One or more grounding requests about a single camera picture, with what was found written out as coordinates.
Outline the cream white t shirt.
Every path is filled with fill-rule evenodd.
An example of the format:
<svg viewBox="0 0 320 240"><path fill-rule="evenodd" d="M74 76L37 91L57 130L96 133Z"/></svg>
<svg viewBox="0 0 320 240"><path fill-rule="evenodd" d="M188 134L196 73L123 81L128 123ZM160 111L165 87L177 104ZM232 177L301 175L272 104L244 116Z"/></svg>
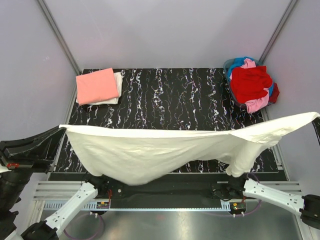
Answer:
<svg viewBox="0 0 320 240"><path fill-rule="evenodd" d="M226 173L248 173L256 158L283 136L319 118L317 112L281 117L237 130L113 129L64 125L76 156L93 176L131 186L147 184L191 161L218 160Z"/></svg>

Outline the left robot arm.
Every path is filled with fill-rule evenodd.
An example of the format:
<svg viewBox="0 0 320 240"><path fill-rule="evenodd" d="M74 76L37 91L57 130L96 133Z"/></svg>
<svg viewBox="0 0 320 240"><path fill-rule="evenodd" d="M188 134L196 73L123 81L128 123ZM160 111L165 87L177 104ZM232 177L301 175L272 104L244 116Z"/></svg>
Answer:
<svg viewBox="0 0 320 240"><path fill-rule="evenodd" d="M47 198L43 209L52 214L32 223L23 233L17 232L15 219L18 211L12 208L21 201L21 193L34 173L47 174L54 162L66 128L57 126L43 133L0 143L0 238L2 240L57 240L70 222L84 209L95 218L100 211L95 198L108 193L108 180L87 175L79 189L62 200Z"/></svg>

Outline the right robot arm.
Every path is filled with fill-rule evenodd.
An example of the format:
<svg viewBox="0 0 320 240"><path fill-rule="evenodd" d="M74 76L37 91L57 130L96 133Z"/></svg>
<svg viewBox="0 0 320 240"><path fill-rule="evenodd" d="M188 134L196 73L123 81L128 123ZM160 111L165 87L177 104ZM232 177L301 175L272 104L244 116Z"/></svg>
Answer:
<svg viewBox="0 0 320 240"><path fill-rule="evenodd" d="M305 125L312 123L316 135L320 136L320 114L317 112L300 113L287 117L269 120L246 128L235 130L232 134L248 141L257 148L257 153L275 146L280 139ZM227 174L230 179L222 191L222 199L229 201L233 198L255 198L281 207L300 217L309 227L320 228L320 197L314 194L305 196L286 193L268 187L246 176L245 164L251 168L249 157L230 164Z"/></svg>

